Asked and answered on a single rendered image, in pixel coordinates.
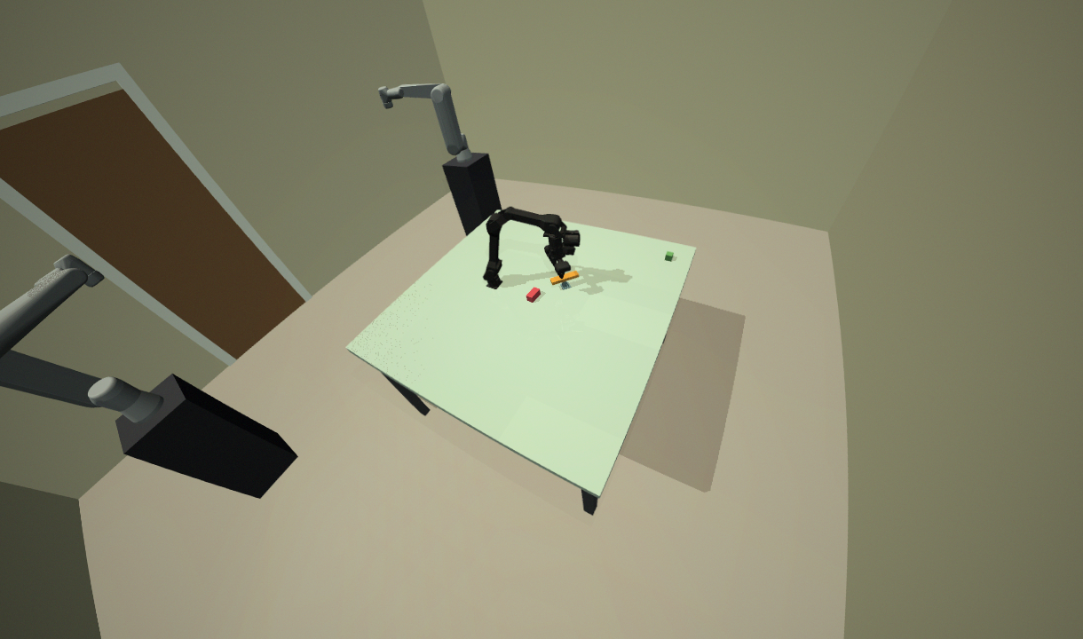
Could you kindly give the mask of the orange rectangular bar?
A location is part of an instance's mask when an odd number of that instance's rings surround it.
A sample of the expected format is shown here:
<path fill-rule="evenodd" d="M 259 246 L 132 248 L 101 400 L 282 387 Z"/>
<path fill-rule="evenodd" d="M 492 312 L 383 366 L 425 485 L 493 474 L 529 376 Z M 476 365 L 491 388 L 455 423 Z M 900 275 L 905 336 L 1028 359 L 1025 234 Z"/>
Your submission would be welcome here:
<path fill-rule="evenodd" d="M 572 281 L 575 278 L 579 278 L 579 273 L 577 271 L 565 272 L 565 277 L 563 279 L 559 279 L 559 276 L 557 276 L 556 278 L 550 278 L 550 281 L 552 281 L 552 286 L 556 286 L 558 283 Z"/>

